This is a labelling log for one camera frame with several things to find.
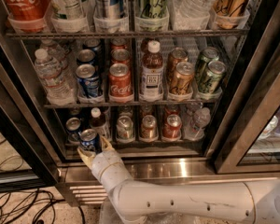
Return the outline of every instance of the tall can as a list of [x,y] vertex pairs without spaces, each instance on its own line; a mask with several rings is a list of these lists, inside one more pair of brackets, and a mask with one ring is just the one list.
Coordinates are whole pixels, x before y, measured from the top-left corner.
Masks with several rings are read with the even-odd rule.
[[198,83],[203,75],[203,71],[208,63],[217,61],[219,59],[219,52],[213,47],[203,49],[195,64],[195,80]]
[[193,63],[178,63],[169,86],[169,92],[176,95],[188,94],[194,76],[195,66]]
[[188,56],[188,52],[183,48],[174,48],[170,51],[166,67],[166,77],[168,82],[171,82],[172,80],[176,65],[180,62],[187,62]]
[[198,91],[201,93],[216,92],[226,74],[226,69],[226,65],[223,62],[210,62],[205,67],[202,78],[198,83]]
[[124,63],[115,63],[109,70],[110,95],[128,97],[133,94],[131,71]]
[[101,80],[91,64],[82,64],[76,70],[77,82],[87,98],[102,96]]
[[96,16],[100,19],[120,19],[124,16],[123,0],[95,0]]

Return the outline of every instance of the water bottle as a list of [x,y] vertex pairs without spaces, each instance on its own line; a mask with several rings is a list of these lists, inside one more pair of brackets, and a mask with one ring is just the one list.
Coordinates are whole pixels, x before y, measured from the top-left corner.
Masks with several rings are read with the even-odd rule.
[[75,95],[64,78],[63,70],[57,59],[50,56],[45,49],[37,49],[35,56],[35,70],[48,93],[48,100],[53,105],[75,103]]
[[216,0],[183,0],[180,14],[186,18],[204,17],[209,12]]
[[49,55],[55,57],[59,61],[64,77],[70,85],[70,88],[76,90],[77,82],[74,78],[73,69],[70,67],[69,62],[67,61],[65,49],[56,41],[51,39],[41,40],[40,48],[45,49]]

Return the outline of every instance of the bottle cap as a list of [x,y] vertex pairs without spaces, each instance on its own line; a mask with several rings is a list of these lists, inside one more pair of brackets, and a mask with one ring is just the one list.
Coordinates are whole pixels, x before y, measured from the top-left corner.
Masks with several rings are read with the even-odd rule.
[[101,110],[99,108],[93,108],[91,110],[91,115],[94,117],[94,118],[99,118],[101,116]]
[[160,42],[159,41],[149,41],[148,42],[148,51],[151,53],[157,53],[160,51]]
[[35,56],[37,59],[43,60],[47,58],[48,53],[45,49],[37,49],[35,51]]

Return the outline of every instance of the red can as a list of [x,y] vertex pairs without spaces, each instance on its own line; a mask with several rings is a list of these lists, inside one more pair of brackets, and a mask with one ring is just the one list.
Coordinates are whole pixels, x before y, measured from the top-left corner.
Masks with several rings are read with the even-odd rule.
[[124,63],[115,63],[109,70],[110,95],[127,97],[133,94],[132,78],[129,67]]

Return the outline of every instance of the blue can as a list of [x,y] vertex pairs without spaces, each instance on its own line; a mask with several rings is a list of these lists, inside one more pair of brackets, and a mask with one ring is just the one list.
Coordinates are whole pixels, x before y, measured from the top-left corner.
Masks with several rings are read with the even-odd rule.
[[93,129],[87,129],[82,132],[80,146],[90,152],[99,154],[102,152],[100,135]]
[[82,64],[76,70],[77,82],[81,86],[83,95],[95,98],[103,95],[101,79],[91,64]]

